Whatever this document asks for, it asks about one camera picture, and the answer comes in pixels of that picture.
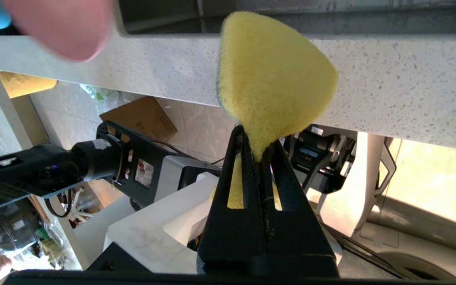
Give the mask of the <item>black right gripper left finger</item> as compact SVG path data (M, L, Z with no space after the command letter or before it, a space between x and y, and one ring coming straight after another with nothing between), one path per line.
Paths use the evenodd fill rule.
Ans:
M242 209L230 209L228 199L241 156ZM201 275L247 275L253 257L266 252L258 180L249 140L242 126L233 129L221 175L198 248L197 272Z

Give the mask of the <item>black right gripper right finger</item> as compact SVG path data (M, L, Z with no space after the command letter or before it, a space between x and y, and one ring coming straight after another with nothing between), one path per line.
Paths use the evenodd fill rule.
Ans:
M336 257L278 141L259 163L265 252L259 275L338 277Z

